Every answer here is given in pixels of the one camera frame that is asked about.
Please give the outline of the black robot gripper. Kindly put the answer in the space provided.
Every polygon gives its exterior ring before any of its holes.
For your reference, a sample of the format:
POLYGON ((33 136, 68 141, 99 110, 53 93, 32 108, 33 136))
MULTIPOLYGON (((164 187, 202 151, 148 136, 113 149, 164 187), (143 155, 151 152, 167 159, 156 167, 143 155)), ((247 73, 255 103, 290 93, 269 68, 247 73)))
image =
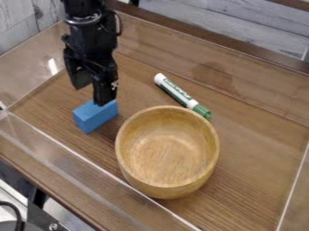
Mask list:
POLYGON ((113 12, 95 12, 84 17, 67 16, 69 34, 61 38, 64 62, 71 84, 80 90, 91 84, 92 100, 103 106, 116 99, 117 72, 107 70, 113 67, 112 52, 117 46, 117 22, 113 12))

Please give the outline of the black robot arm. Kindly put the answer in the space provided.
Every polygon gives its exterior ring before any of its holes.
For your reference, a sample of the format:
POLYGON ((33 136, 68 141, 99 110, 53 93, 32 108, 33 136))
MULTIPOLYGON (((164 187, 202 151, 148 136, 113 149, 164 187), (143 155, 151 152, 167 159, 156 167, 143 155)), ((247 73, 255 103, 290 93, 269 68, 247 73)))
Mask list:
POLYGON ((61 36, 65 45, 63 59, 75 89, 92 85, 92 101, 104 106, 116 99, 117 47, 116 13, 105 0, 60 0, 65 10, 69 34, 61 36))

